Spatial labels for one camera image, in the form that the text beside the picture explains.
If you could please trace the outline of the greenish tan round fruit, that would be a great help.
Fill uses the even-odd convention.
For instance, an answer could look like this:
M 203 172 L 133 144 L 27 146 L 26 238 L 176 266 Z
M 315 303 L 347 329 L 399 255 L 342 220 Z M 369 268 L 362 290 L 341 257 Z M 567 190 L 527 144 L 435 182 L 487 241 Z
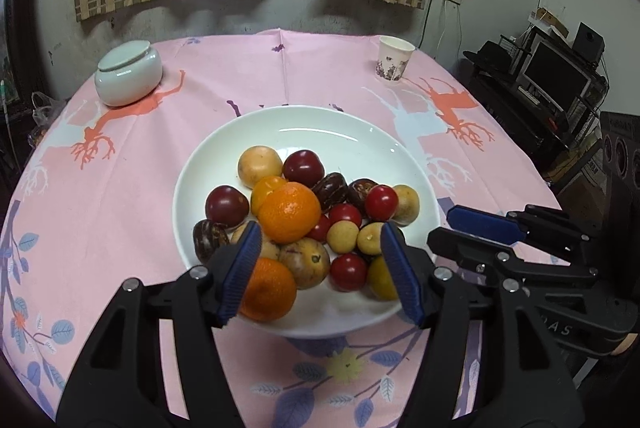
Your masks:
M 393 190 L 398 198 L 393 221 L 400 226 L 407 226 L 416 221 L 420 214 L 419 194 L 411 186 L 405 184 L 395 185 Z

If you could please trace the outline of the yellow orange citrus fruit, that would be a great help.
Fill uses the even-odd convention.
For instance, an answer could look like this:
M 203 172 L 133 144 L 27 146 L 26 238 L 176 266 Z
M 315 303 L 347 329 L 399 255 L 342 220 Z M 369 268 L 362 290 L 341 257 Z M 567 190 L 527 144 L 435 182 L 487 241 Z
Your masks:
M 395 301 L 398 299 L 398 292 L 393 282 L 387 264 L 379 255 L 369 266 L 367 285 L 370 292 L 376 299 L 381 301 Z

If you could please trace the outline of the small yellow longan fruit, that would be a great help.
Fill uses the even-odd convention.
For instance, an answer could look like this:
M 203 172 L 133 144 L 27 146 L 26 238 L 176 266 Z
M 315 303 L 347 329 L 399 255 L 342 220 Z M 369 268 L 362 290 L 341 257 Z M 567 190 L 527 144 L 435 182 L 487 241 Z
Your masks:
M 352 221 L 337 221 L 326 233 L 326 242 L 337 255 L 352 252 L 357 245 L 359 227 Z

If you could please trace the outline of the dark brown passion fruit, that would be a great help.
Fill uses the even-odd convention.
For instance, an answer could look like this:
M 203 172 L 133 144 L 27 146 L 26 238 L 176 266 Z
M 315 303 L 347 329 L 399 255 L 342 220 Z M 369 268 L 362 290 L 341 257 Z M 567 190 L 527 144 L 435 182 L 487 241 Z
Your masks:
M 326 213 L 339 203 L 344 203 L 347 198 L 348 186 L 341 173 L 332 172 L 314 184 L 311 190 L 320 203 L 321 211 Z

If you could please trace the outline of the large orange tangerine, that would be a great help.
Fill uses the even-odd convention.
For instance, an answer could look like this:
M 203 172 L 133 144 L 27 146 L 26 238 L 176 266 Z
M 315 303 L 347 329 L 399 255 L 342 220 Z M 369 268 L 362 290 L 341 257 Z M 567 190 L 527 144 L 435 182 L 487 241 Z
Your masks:
M 262 231 L 276 244 L 303 238 L 318 223 L 321 206 L 311 189 L 288 182 L 265 198 L 258 211 Z

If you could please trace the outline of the dark red plum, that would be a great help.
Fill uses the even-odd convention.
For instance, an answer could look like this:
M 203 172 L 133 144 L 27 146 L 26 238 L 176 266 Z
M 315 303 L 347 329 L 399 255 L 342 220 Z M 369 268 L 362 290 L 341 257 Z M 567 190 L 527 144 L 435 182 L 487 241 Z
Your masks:
M 247 198 L 232 186 L 217 186 L 206 198 L 206 218 L 224 229 L 235 229 L 249 213 L 250 203 Z
M 309 149 L 294 151 L 285 159 L 282 175 L 285 180 L 302 184 L 312 188 L 314 184 L 323 179 L 324 166 L 318 155 Z

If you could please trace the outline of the tan striped melon fruit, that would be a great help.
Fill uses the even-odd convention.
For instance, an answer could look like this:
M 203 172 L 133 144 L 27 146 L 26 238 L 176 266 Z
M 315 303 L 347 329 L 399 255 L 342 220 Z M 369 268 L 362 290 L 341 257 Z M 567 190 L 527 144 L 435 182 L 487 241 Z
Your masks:
M 238 161 L 238 177 L 249 188 L 253 188 L 264 177 L 280 177 L 283 162 L 273 148 L 256 145 L 245 149 Z

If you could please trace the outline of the black metal shelf rack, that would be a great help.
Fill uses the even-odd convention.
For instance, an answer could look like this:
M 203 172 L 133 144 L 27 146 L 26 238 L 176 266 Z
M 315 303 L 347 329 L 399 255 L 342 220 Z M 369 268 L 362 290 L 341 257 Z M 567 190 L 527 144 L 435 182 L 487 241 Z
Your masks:
M 560 36 L 529 26 L 465 50 L 462 84 L 540 172 L 566 159 L 608 95 L 608 81 Z

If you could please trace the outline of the black computer monitor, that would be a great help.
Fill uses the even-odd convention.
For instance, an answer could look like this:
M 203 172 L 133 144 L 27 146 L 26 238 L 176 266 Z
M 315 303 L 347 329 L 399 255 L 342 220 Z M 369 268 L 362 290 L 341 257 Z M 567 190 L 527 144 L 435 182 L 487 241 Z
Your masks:
M 525 78 L 556 107 L 567 113 L 590 79 L 549 43 L 540 41 L 524 69 Z

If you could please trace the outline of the white round plate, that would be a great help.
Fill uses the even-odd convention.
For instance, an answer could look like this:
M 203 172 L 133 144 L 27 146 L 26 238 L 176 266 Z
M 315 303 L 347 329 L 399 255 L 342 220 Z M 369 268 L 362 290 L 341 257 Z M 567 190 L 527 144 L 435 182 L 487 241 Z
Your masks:
M 425 247 L 428 233 L 440 224 L 434 189 L 416 156 L 400 140 L 337 110 L 272 107 L 221 125 L 186 160 L 172 200 L 172 229 L 186 267 L 198 262 L 192 232 L 206 216 L 207 197 L 219 186 L 250 195 L 239 169 L 252 165 L 260 153 L 278 156 L 282 175 L 290 180 L 300 181 L 300 171 L 309 166 L 310 183 L 323 175 L 337 175 L 343 186 L 358 179 L 410 186 L 418 194 L 419 213 L 401 230 L 411 246 Z M 322 281 L 299 291 L 287 315 L 259 327 L 286 338 L 331 338 L 378 325 L 399 309 L 398 301 L 376 299 L 367 290 L 339 291 L 330 281 Z

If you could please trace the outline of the pink printed tablecloth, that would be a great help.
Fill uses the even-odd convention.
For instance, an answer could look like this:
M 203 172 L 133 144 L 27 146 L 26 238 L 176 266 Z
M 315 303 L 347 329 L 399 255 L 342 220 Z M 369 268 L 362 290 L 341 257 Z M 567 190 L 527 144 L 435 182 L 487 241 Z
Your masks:
M 90 330 L 127 277 L 183 272 L 171 224 L 178 175 L 216 128 L 262 107 L 312 105 L 398 137 L 443 208 L 492 213 L 555 198 L 533 163 L 430 56 L 375 74 L 378 39 L 269 30 L 158 44 L 160 87 L 122 109 L 84 84 L 44 136 L 1 236 L 1 348 L 47 415 Z M 391 427 L 426 333 L 395 315 L 348 336 L 286 340 L 239 319 L 216 335 L 251 427 Z

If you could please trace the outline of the white paper cup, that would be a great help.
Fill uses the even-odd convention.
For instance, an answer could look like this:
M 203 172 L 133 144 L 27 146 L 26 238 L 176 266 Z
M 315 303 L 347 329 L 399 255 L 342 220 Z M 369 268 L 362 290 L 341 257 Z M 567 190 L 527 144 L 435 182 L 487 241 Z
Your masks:
M 380 36 L 375 73 L 386 81 L 398 82 L 415 50 L 416 47 L 406 40 L 396 36 Z

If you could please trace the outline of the white lidded ceramic jar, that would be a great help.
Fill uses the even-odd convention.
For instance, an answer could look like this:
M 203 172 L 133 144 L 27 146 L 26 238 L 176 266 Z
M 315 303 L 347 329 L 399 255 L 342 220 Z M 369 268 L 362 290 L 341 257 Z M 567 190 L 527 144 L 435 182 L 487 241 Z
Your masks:
M 100 59 L 94 86 L 103 104 L 122 107 L 150 94 L 162 76 L 157 49 L 149 41 L 134 40 L 116 46 Z

